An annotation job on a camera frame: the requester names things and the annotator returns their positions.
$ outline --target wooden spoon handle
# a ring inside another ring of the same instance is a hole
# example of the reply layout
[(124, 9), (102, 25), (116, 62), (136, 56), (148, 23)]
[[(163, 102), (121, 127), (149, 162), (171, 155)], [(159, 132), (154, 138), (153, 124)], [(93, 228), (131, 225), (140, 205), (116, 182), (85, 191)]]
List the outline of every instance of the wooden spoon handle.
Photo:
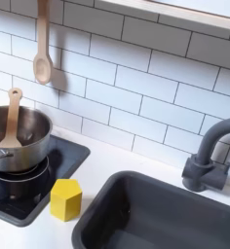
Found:
[(21, 89), (10, 89), (10, 107), (6, 127), (6, 137), (17, 137), (18, 134), (18, 117), (19, 117), (19, 100), (22, 97)]
[(49, 1), (38, 2), (38, 53), (49, 56)]

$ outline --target sink rim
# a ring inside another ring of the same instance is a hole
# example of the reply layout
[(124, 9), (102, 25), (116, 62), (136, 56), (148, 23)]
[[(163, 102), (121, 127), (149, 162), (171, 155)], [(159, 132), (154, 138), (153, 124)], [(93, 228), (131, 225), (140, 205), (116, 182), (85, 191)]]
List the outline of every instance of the sink rim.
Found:
[(76, 248), (86, 249), (86, 246), (84, 245), (84, 243), (82, 241), (82, 236), (81, 236), (83, 229), (86, 227), (86, 225), (92, 219), (92, 217), (96, 214), (96, 205), (98, 203), (101, 203), (101, 201), (104, 199), (104, 197), (109, 192), (109, 190), (113, 187), (113, 185), (118, 180), (120, 180), (124, 177), (127, 177), (127, 178), (128, 177), (135, 177), (135, 178), (142, 180), (142, 181), (147, 180), (148, 183), (155, 185), (155, 187), (159, 186), (161, 188), (165, 188), (166, 190), (175, 192), (176, 195), (182, 195), (182, 196), (185, 196), (188, 198), (192, 198), (196, 201), (203, 201), (204, 203), (209, 203), (210, 205), (215, 205), (217, 208), (223, 209), (225, 212), (230, 212), (230, 206), (225, 204), (225, 203), (221, 203), (219, 201), (216, 201), (214, 199), (210, 199), (210, 198), (205, 197), (205, 196), (200, 196), (200, 195), (193, 193), (193, 192), (190, 192), (186, 189), (182, 189), (182, 188), (177, 187), (175, 185), (171, 185), (169, 183), (163, 182), (161, 180), (158, 180), (158, 179), (153, 178), (153, 177), (148, 176), (148, 175), (144, 175), (144, 174), (136, 172), (136, 171), (128, 171), (128, 170), (119, 171), (119, 172), (111, 175), (106, 180), (106, 182), (104, 183), (104, 185), (102, 186), (102, 188), (100, 189), (98, 194), (96, 195), (95, 199), (92, 201), (90, 206), (84, 212), (84, 214), (82, 215), (82, 217), (80, 218), (80, 220), (76, 224), (75, 228), (73, 229), (71, 240), (72, 240), (72, 245), (74, 248), (76, 247)]

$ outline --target stainless steel pot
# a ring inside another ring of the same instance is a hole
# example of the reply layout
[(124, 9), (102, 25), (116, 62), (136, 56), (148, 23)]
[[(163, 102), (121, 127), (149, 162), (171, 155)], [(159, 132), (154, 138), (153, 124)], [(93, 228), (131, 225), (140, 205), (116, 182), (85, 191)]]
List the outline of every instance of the stainless steel pot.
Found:
[[(0, 141), (5, 136), (8, 106), (0, 107)], [(40, 161), (48, 153), (51, 120), (40, 111), (19, 107), (18, 140), (22, 147), (0, 148), (0, 171), (25, 171)]]

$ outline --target white countertop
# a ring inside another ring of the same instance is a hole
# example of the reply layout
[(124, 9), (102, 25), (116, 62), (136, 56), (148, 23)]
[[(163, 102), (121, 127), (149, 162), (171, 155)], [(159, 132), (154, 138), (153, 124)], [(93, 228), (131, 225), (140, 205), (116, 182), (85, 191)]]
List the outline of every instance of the white countertop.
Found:
[[(109, 176), (118, 171), (133, 170), (177, 187), (181, 184), (181, 169), (107, 145), (89, 137), (54, 127), (53, 135), (82, 144), (91, 150), (71, 178), (77, 179), (83, 190), (82, 213), (94, 199)], [(223, 192), (205, 191), (202, 196), (230, 205), (230, 187)], [(28, 227), (17, 228), (0, 220), (0, 249), (70, 249), (71, 234), (78, 219), (62, 222), (50, 214), (47, 205)]]

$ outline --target shelf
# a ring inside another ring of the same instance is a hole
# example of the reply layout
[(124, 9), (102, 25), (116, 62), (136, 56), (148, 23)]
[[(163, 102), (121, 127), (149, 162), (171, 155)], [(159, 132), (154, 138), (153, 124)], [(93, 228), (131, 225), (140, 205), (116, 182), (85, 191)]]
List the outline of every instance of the shelf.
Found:
[(100, 0), (100, 1), (136, 8), (151, 13), (162, 14), (175, 18), (183, 18), (187, 20), (200, 22), (203, 24), (230, 29), (230, 18), (198, 12), (195, 10), (184, 9), (181, 7), (171, 6), (167, 4), (157, 3), (154, 1), (149, 1), (149, 0)]

